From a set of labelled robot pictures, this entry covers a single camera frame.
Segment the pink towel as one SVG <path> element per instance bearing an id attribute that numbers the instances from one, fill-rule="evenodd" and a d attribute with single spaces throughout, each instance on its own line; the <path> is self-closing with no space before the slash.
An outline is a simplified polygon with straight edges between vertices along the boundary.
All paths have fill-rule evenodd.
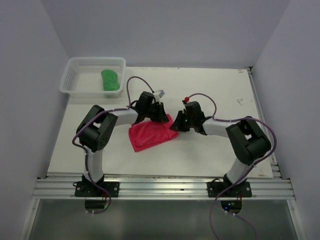
<path id="1" fill-rule="evenodd" d="M 169 122 L 160 123 L 149 120 L 131 125 L 128 130 L 128 137 L 136 153 L 178 137 L 179 133 L 170 129 L 173 124 L 171 115 L 167 114 L 166 116 Z"/>

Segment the green towel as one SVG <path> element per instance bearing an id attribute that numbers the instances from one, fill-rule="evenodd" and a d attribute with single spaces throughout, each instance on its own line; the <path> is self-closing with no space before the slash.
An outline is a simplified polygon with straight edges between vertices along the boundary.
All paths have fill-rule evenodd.
<path id="1" fill-rule="evenodd" d="M 120 89 L 120 84 L 118 83 L 118 74 L 111 70 L 105 69 L 101 72 L 102 86 L 104 91 L 117 91 Z"/>

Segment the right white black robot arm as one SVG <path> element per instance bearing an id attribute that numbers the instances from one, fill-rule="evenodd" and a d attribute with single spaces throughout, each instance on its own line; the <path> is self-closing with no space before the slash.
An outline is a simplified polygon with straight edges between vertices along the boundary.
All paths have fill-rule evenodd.
<path id="1" fill-rule="evenodd" d="M 226 121 L 205 116 L 197 101 L 183 101 L 184 109 L 178 111 L 170 129 L 178 132 L 189 132 L 193 129 L 204 136 L 228 138 L 235 160 L 230 170 L 223 177 L 223 192 L 235 196 L 247 177 L 245 174 L 256 160 L 263 158 L 272 145 L 266 134 L 252 117 Z"/>

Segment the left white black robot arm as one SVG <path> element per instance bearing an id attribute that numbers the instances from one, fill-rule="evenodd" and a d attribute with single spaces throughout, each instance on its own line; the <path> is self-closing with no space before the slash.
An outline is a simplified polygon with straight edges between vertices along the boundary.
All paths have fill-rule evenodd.
<path id="1" fill-rule="evenodd" d="M 99 105 L 94 105 L 82 120 L 72 139 L 72 144 L 85 152 L 83 176 L 89 181 L 86 190 L 92 196 L 99 196 L 104 190 L 104 184 L 101 182 L 104 177 L 103 149 L 108 144 L 114 128 L 138 124 L 145 119 L 155 123 L 169 122 L 164 104 L 161 102 L 164 94 L 163 90 L 153 93 L 144 91 L 133 106 L 129 105 L 125 108 L 106 110 Z"/>

